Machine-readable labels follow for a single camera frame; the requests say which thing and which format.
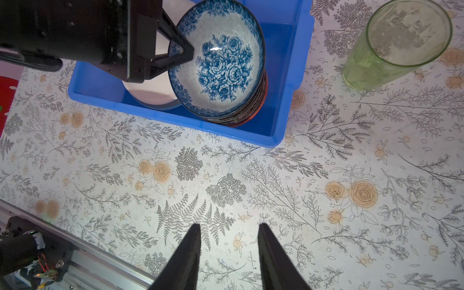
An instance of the floral tablecloth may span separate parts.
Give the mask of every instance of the floral tablecloth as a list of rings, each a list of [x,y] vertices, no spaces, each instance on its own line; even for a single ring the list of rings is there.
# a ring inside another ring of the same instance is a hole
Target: floral tablecloth
[[[315,0],[306,74],[276,148],[70,100],[74,63],[24,70],[0,196],[158,275],[192,223],[198,289],[261,289],[267,223],[314,289],[464,289],[464,9],[442,57],[371,91],[342,65],[383,1]]]

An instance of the stack of bowls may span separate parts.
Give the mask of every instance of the stack of bowls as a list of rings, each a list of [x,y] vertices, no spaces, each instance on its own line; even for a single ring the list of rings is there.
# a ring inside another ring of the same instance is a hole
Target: stack of bowls
[[[177,28],[193,45],[193,60],[169,70],[174,93],[195,115],[236,127],[263,106],[268,80],[265,45],[253,14],[235,0],[205,0]],[[169,56],[181,53],[171,42]]]

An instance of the glass rim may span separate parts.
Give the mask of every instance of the glass rim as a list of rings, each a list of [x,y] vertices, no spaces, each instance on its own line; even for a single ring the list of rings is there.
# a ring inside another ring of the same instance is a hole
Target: glass rim
[[[385,7],[385,6],[387,6],[387,5],[390,5],[390,4],[393,3],[393,2],[416,2],[416,1],[414,1],[414,0],[390,0],[390,1],[388,1],[387,3],[383,4],[382,6],[380,6],[380,7],[372,14],[372,16],[369,18],[369,21],[367,22],[367,25],[366,25],[366,32],[365,32],[365,33],[366,33],[366,41],[367,41],[367,45],[368,45],[369,49],[372,51],[372,53],[374,54],[374,56],[376,56],[376,57],[377,57],[378,59],[380,59],[382,62],[387,63],[387,64],[389,64],[389,65],[396,66],[396,67],[410,67],[410,68],[412,68],[412,67],[419,67],[419,66],[423,66],[423,65],[428,64],[428,63],[434,61],[435,59],[437,59],[440,55],[442,55],[442,54],[446,51],[446,49],[447,49],[448,46],[450,45],[451,39],[452,39],[452,36],[453,36],[453,23],[451,22],[450,16],[448,15],[448,13],[446,12],[446,10],[443,9],[443,7],[442,7],[440,4],[438,4],[438,3],[436,3],[436,2],[434,2],[434,1],[432,1],[432,0],[421,0],[421,1],[432,3],[433,5],[437,6],[437,7],[439,8],[439,10],[441,10],[441,11],[446,15],[446,18],[448,19],[448,23],[449,23],[449,25],[450,25],[450,33],[449,33],[448,41],[446,42],[446,45],[443,47],[443,49],[442,49],[439,53],[437,53],[437,54],[436,54],[435,56],[433,56],[431,59],[429,59],[429,60],[427,60],[427,61],[425,61],[425,62],[423,62],[423,63],[420,63],[420,64],[412,64],[412,65],[394,64],[394,63],[392,63],[392,62],[389,62],[389,61],[385,60],[385,59],[382,58],[381,56],[379,56],[379,55],[375,52],[375,50],[374,50],[373,47],[371,46],[371,42],[369,41],[369,25],[371,24],[371,21],[372,21],[372,19],[374,18],[374,16],[375,16],[383,7]]]

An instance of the screw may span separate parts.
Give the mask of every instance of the screw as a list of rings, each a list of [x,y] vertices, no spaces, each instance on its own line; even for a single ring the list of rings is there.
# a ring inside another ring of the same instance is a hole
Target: screw
[[[55,265],[55,268],[57,269],[60,269],[64,266],[64,261],[63,260],[59,260],[56,265]]]

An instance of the red wire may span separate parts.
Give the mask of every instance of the red wire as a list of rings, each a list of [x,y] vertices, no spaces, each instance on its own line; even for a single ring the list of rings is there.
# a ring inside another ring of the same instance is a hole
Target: red wire
[[[48,264],[47,264],[47,260],[45,258],[45,254],[42,253],[42,257],[44,258],[45,267],[47,267],[47,270],[50,270],[50,268],[48,267]]]
[[[38,256],[38,258],[39,258],[39,265],[40,265],[40,267],[42,268],[42,270],[44,270],[44,272],[46,272],[45,268],[42,266],[42,263],[40,262],[40,257],[39,257],[39,256]]]

